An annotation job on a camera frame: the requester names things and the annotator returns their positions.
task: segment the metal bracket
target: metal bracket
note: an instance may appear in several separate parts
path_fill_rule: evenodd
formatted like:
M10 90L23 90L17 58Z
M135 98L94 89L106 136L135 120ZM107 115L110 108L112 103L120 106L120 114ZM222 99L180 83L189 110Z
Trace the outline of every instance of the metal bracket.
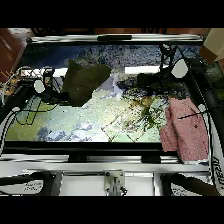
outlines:
M104 178L104 189L108 196L123 196L127 193L125 189L125 173L122 170L106 171Z

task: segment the beige object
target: beige object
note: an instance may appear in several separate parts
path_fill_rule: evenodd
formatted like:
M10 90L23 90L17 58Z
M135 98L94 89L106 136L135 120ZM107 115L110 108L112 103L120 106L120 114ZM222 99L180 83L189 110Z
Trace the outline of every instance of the beige object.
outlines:
M212 28L200 49L200 55L209 63L224 58L224 28Z

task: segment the crumpled cloth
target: crumpled cloth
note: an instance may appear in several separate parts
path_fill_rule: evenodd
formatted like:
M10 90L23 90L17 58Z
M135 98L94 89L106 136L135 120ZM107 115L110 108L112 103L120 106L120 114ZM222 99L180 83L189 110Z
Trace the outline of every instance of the crumpled cloth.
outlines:
M68 70L62 92L68 92L71 106L81 107L92 98L92 93L110 77L111 69L106 65L84 68L68 60Z
M171 98L166 108L167 123L160 129L163 150L177 151L182 161L208 159L208 134L201 114L178 119L200 112L189 98Z

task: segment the garment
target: garment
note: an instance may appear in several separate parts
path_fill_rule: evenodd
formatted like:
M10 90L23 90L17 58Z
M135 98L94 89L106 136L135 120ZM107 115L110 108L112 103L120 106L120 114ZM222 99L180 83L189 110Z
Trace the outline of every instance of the garment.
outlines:
M182 161L208 159L208 134L202 115L178 119L198 112L189 98L169 100L169 107L166 108L167 123L160 129L165 152L177 151Z
M71 106L81 107L92 98L92 92L110 77L111 69L106 65L84 68L68 60L68 70L62 92L68 92Z
M200 49L200 55L209 63L224 58L224 28L212 28Z

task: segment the pink shirt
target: pink shirt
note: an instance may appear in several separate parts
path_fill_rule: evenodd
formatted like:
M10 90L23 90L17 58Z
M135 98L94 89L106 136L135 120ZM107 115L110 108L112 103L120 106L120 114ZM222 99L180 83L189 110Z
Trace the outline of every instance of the pink shirt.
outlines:
M166 108L167 123L160 129L163 150L177 151L181 160L208 159L208 134L201 114L178 119L200 112L189 98L171 98Z

